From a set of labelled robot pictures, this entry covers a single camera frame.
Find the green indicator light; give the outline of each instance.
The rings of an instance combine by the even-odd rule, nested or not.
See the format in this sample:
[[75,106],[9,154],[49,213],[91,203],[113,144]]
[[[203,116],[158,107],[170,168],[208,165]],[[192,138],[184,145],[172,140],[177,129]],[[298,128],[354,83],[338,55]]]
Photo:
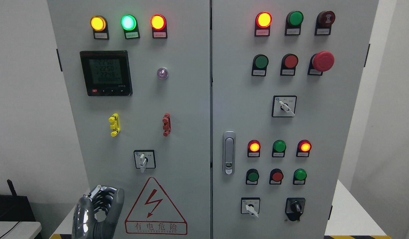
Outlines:
[[120,23],[126,31],[131,31],[136,27],[136,19],[132,15],[124,15]]
[[268,58],[266,56],[258,56],[256,60],[254,61],[254,64],[256,65],[257,68],[265,68],[268,65]]
[[303,180],[305,180],[306,177],[307,177],[306,171],[303,170],[303,169],[297,169],[297,170],[294,172],[294,177],[295,177],[297,180],[299,180],[299,181],[303,181]]
[[296,11],[289,14],[288,23],[291,26],[298,26],[303,22],[303,13]]
[[248,180],[251,182],[255,182],[259,179],[259,174],[258,173],[251,173],[248,175]]
[[275,141],[273,147],[274,147],[274,150],[275,150],[276,152],[278,152],[278,153],[284,152],[284,151],[285,151],[285,148],[286,148],[285,142],[282,141],[282,140],[277,140],[277,141]]

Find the cable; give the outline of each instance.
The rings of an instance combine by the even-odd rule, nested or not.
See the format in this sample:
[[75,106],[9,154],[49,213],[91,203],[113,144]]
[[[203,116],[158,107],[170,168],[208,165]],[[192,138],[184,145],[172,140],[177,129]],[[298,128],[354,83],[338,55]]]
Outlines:
[[17,224],[19,224],[20,222],[21,222],[21,221],[18,221],[18,222],[16,223],[16,225],[14,225],[14,227],[12,227],[10,230],[8,230],[6,233],[4,233],[4,235],[0,236],[0,239],[3,238],[5,235],[7,235],[7,233],[9,233],[11,230],[13,230],[13,229],[17,226]]

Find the white table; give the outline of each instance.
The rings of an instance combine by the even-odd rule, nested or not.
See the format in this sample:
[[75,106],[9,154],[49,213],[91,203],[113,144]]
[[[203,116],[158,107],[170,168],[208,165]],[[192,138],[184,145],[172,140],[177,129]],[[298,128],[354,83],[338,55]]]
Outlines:
[[[71,234],[74,207],[62,221],[54,234]],[[325,234],[386,236],[365,209],[356,201],[344,185],[337,181],[333,199],[333,210]]]
[[[0,236],[16,223],[16,221],[0,221]],[[41,229],[41,224],[37,221],[22,221],[2,239],[34,239]]]

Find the electrical control cabinet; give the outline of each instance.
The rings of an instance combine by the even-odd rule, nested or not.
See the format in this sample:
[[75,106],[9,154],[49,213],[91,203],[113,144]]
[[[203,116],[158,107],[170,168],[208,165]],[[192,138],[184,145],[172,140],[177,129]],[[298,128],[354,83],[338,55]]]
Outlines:
[[322,238],[377,0],[48,6],[115,238]]
[[[212,1],[213,238],[323,237],[376,8]],[[268,23],[270,35],[256,36]],[[250,74],[259,65],[265,74]],[[232,174],[222,162],[227,131]],[[248,156],[251,140],[259,157]]]
[[210,238],[210,2],[48,7],[89,186],[125,192],[114,238]]

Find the white wall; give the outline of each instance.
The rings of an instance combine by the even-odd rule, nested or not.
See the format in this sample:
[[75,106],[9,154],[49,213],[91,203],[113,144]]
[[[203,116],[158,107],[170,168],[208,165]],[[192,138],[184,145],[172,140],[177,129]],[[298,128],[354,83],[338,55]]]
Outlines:
[[351,192],[388,235],[404,239],[409,228],[409,0],[397,0],[369,113]]
[[371,47],[368,53],[367,64],[362,72],[361,84],[359,85],[355,110],[338,176],[338,179],[348,190],[352,186],[353,174],[364,138],[365,127],[367,126],[375,84],[377,83],[378,72],[380,71],[395,5],[396,0],[379,0],[378,2],[370,38]]
[[45,0],[0,0],[0,194],[28,196],[44,238],[88,188]]

